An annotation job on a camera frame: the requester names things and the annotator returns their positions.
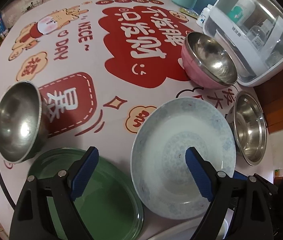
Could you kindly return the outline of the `blue patterned porcelain plate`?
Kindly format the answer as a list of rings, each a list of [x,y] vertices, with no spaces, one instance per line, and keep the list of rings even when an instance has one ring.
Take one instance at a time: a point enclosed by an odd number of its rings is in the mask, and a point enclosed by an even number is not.
[[[236,148],[224,115],[195,98],[176,98],[156,109],[139,129],[131,152],[137,195],[153,213],[190,219],[207,210],[186,164],[186,150],[197,149],[217,171],[233,176]]]

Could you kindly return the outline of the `wide steel bowl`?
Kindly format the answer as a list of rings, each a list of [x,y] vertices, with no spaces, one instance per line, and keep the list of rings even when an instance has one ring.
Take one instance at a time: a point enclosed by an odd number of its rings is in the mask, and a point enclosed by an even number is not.
[[[246,91],[238,92],[226,120],[234,135],[237,154],[248,165],[259,165],[266,152],[267,127],[257,100]]]

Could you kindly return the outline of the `pink steel bowl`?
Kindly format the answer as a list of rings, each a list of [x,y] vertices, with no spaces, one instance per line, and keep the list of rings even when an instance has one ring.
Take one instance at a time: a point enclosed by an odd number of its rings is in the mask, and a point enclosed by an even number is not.
[[[206,89],[223,89],[237,82],[232,58],[212,37],[191,32],[184,39],[181,58],[187,76]]]

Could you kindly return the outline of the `green plate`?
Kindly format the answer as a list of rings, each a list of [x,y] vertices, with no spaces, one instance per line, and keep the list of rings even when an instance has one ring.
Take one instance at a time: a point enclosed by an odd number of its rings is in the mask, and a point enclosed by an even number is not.
[[[77,148],[58,148],[40,155],[28,174],[50,178],[84,155]],[[131,179],[100,157],[82,196],[74,202],[82,221],[94,239],[138,239],[144,209]]]

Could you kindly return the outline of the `white paper plate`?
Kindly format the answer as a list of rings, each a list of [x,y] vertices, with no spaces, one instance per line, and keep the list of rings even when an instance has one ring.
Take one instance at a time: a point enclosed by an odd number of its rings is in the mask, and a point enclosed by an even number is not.
[[[149,240],[188,240],[195,233],[203,217],[188,220],[184,223],[178,224],[165,230],[151,238]]]

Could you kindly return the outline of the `white bottle sterilizer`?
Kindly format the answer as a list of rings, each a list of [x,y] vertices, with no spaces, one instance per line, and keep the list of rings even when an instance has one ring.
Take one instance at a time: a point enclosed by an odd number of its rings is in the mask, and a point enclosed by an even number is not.
[[[283,8],[276,0],[217,0],[203,32],[227,50],[242,86],[261,85],[283,70]]]

